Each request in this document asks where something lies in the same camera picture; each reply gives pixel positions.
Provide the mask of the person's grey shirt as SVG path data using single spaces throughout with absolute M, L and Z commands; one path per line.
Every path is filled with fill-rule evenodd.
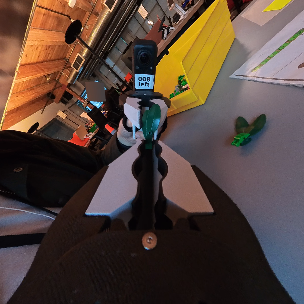
M 47 232 L 56 215 L 1 196 L 0 235 Z M 0 303 L 6 303 L 28 272 L 38 244 L 0 249 Z

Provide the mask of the person's dark jacket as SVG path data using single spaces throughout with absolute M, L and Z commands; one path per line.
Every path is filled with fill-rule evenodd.
M 0 132 L 0 184 L 42 207 L 63 207 L 103 166 L 99 154 L 58 139 Z

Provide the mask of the pile of green bricks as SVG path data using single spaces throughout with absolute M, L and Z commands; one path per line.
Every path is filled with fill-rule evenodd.
M 184 91 L 189 89 L 189 85 L 188 82 L 185 78 L 185 75 L 180 75 L 178 77 L 178 84 L 175 86 L 174 92 L 170 93 L 169 98 L 173 98 L 174 96 L 177 96 L 181 93 L 183 93 Z

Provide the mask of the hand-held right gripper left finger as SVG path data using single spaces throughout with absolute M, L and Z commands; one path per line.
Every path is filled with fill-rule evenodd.
M 132 165 L 139 157 L 138 147 L 142 140 L 109 164 L 100 185 L 95 192 L 85 214 L 105 215 L 122 219 L 126 227 L 132 218 L 132 201 L 137 193 L 137 180 L 132 173 Z

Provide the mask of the open instruction booklet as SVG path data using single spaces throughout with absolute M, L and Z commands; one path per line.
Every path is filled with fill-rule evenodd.
M 285 36 L 275 37 L 230 78 L 303 87 L 303 25 Z

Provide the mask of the grey desk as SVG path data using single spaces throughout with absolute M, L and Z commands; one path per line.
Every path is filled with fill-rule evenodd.
M 168 118 L 161 140 L 199 167 L 240 208 L 270 266 L 296 303 L 303 303 L 303 88 L 229 78 L 303 10 L 293 1 L 263 26 L 238 15 L 235 40 L 207 97 Z M 231 145 L 236 119 L 262 130 Z

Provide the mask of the large yellow bin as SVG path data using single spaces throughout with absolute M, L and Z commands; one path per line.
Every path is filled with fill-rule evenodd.
M 171 98 L 168 116 L 205 103 L 234 38 L 227 2 L 217 0 L 169 48 L 157 65 L 154 90 L 169 97 L 183 74 L 189 89 Z

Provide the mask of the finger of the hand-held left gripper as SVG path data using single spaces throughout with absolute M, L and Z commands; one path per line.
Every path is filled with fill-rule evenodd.
M 159 130 L 162 127 L 162 125 L 165 121 L 165 118 L 167 117 L 168 106 L 163 99 L 154 99 L 154 104 L 158 104 L 161 109 L 160 123 L 159 123 L 157 131 L 155 131 L 155 133 L 154 133 L 154 139 L 157 139 L 157 135 L 160 132 Z
M 141 99 L 127 97 L 124 104 L 124 113 L 132 123 L 133 138 L 135 139 L 136 128 L 142 127 L 142 112 L 139 102 Z

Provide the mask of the silver ventilation duct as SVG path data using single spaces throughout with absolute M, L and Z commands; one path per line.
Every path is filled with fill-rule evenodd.
M 68 83 L 88 80 L 100 63 L 109 71 L 109 63 L 105 62 L 109 54 L 110 47 L 116 42 L 119 34 L 122 33 L 127 22 L 131 19 L 135 10 L 142 1 L 104 1 L 104 8 L 97 17 L 92 32 L 86 40 L 86 43 L 103 58 L 99 61 L 87 48 L 82 48 L 80 55 L 84 57 L 85 62 L 82 70 L 72 69 L 69 74 Z

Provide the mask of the clear plastic bag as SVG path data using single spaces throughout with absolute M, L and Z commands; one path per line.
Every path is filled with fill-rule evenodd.
M 272 2 L 273 1 L 271 0 L 253 1 L 249 6 L 246 7 L 245 11 L 241 13 L 241 17 L 259 26 L 263 26 L 283 10 L 281 9 L 281 10 L 263 12 L 263 10 Z

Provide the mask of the black round lamp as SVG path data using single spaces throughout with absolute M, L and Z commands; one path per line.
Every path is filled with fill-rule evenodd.
M 101 62 L 104 64 L 104 66 L 117 78 L 119 79 L 122 83 L 124 83 L 124 85 L 129 89 L 132 90 L 132 87 L 130 87 L 127 82 L 125 80 L 123 80 L 122 78 L 120 78 L 120 76 L 118 74 L 116 74 L 116 72 L 105 62 L 105 60 L 100 57 L 99 55 L 97 55 L 97 53 L 88 45 L 86 44 L 86 42 L 80 37 L 80 33 L 81 33 L 81 29 L 82 29 L 82 23 L 80 20 L 75 20 L 73 21 L 69 27 L 66 30 L 65 33 L 65 42 L 67 44 L 72 44 L 73 42 L 75 42 L 76 39 L 78 39 L 79 41 L 81 41 L 83 43 L 83 45 Z

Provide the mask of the green leaf assembly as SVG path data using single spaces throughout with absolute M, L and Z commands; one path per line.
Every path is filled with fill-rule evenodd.
M 256 135 L 258 132 L 262 130 L 266 123 L 266 115 L 261 114 L 258 116 L 252 124 L 249 125 L 247 120 L 242 116 L 239 116 L 236 119 L 235 130 L 237 135 L 234 137 L 231 145 L 239 147 L 244 146 L 251 142 L 252 136 Z

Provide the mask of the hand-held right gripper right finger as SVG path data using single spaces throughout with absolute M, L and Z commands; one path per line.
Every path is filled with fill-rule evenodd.
M 190 163 L 161 141 L 153 148 L 155 229 L 214 210 Z

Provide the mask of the yellow paper note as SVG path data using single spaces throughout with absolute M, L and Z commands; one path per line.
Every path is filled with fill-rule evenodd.
M 289 4 L 292 0 L 274 0 L 271 4 L 269 4 L 263 12 L 274 11 L 274 10 L 281 10 L 287 4 Z

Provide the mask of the person's left hand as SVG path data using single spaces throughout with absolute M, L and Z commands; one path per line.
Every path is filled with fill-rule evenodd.
M 145 139 L 140 130 L 136 131 L 135 137 L 133 136 L 133 124 L 126 116 L 121 119 L 116 134 L 118 141 L 126 146 L 133 146 L 137 139 Z

